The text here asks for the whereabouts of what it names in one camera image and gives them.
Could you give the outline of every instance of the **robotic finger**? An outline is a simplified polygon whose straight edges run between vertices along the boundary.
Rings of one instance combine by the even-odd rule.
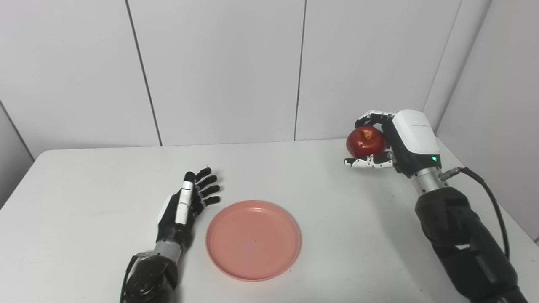
[[[393,167],[392,152],[386,151],[361,158],[346,158],[344,164],[356,168],[391,168]]]

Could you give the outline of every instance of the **robotic hand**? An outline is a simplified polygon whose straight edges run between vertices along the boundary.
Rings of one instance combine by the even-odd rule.
[[[175,301],[178,285],[177,263],[192,244],[195,218],[208,205],[220,202],[210,195],[220,190],[217,176],[207,167],[198,174],[188,171],[182,188],[168,200],[158,224],[152,252],[133,256],[123,280],[120,303],[169,303]],[[126,282],[131,268],[133,274]]]
[[[369,111],[355,127],[381,124],[387,150],[363,158],[347,158],[359,168],[394,167],[412,180],[419,195],[416,214],[421,228],[457,291],[472,303],[526,303],[509,262],[505,225],[494,195],[483,179],[467,167],[441,171],[440,148],[422,112]],[[505,254],[471,209],[468,199],[447,179],[465,173],[478,181],[491,198],[505,244]]]

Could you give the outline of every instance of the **black finger segment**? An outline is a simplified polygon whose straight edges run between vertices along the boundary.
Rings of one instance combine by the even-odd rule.
[[[218,192],[220,190],[221,190],[221,187],[219,185],[212,185],[212,186],[206,188],[205,190],[201,191],[200,195],[202,196],[202,198],[205,198],[205,197],[208,197],[211,194],[215,194],[216,192]]]
[[[211,183],[215,183],[217,182],[217,176],[216,175],[211,175],[207,178],[205,178],[204,180],[200,181],[197,183],[197,186],[200,190],[204,189],[206,186],[210,185]]]
[[[196,182],[199,182],[204,177],[209,176],[211,174],[211,168],[206,167],[203,170],[199,171],[198,174],[195,176]]]

